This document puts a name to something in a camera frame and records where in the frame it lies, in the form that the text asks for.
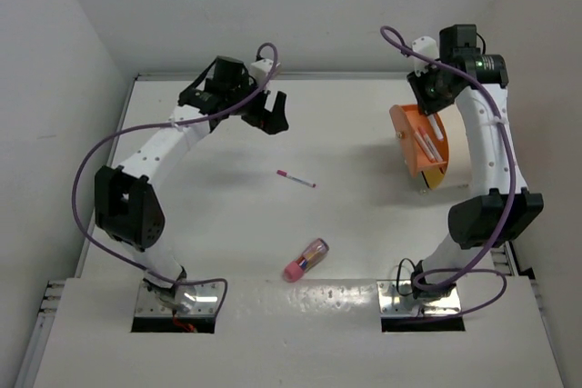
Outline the white pen pink tip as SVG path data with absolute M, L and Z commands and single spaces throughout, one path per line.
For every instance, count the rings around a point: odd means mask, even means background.
M 443 142 L 444 141 L 444 135 L 443 135 L 442 130 L 440 129 L 440 125 L 439 125 L 439 123 L 437 121 L 436 116 L 434 114 L 431 114 L 431 115 L 429 115 L 427 117 L 427 119 L 428 119 L 428 121 L 429 121 L 429 123 L 430 123 L 430 125 L 431 125 L 431 127 L 433 129 L 433 132 L 435 133 L 436 139 L 439 142 Z

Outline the white pen orange band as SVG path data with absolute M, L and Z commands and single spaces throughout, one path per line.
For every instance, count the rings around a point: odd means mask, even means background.
M 424 154 L 426 155 L 427 159 L 435 163 L 437 161 L 435 155 L 433 154 L 432 150 L 428 146 L 427 142 L 423 138 L 422 134 L 419 133 L 416 129 L 413 130 L 414 137 L 416 142 L 418 143 L 419 147 L 423 150 Z

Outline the orange drawer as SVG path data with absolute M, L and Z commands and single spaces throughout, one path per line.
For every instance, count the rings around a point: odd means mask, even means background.
M 396 133 L 396 139 L 401 147 L 404 160 L 411 176 L 416 177 L 422 171 L 431 167 L 447 168 L 447 145 L 439 142 L 426 116 L 418 112 L 416 104 L 395 104 L 389 110 L 392 125 Z M 440 118 L 436 119 L 442 130 Z M 422 134 L 428 146 L 436 157 L 436 162 L 430 162 L 423 150 L 419 147 L 413 134 L 416 129 Z

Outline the white pen magenta cap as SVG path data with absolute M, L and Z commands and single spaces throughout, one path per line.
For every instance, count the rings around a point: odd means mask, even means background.
M 316 188 L 316 184 L 311 182 L 311 181 L 307 181 L 305 179 L 296 177 L 294 175 L 291 175 L 289 172 L 283 171 L 283 170 L 276 170 L 276 174 L 279 176 L 282 176 L 288 180 L 291 180 L 295 183 L 310 187 L 310 188 Z

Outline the yellow drawer with gold knob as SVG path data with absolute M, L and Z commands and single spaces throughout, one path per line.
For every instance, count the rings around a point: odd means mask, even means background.
M 427 168 L 421 172 L 426 187 L 429 190 L 436 190 L 445 178 L 445 170 L 441 167 Z

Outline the pink capped clip tube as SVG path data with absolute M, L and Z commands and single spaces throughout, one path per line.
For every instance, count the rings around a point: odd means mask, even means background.
M 328 244 L 321 238 L 315 239 L 307 248 L 283 270 L 282 277 L 288 283 L 300 280 L 306 272 L 322 262 L 329 252 Z

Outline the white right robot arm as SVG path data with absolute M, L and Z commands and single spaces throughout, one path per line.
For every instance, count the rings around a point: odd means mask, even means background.
M 469 199 L 452 206 L 448 233 L 411 275 L 414 297 L 447 293 L 492 249 L 520 236 L 544 207 L 521 174 L 507 115 L 509 83 L 502 55 L 483 52 L 475 25 L 451 25 L 434 40 L 414 40 L 415 67 L 407 76 L 419 111 L 457 108 L 467 137 Z

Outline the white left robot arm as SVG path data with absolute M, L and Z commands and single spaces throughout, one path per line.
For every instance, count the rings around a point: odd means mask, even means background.
M 266 109 L 267 86 L 279 68 L 263 57 L 251 65 L 217 57 L 179 94 L 167 122 L 136 152 L 95 174 L 96 226 L 143 265 L 147 290 L 166 306 L 178 302 L 187 273 L 163 242 L 166 217 L 156 191 L 190 150 L 231 115 L 269 135 L 286 131 L 286 94 L 277 93 L 272 109 Z

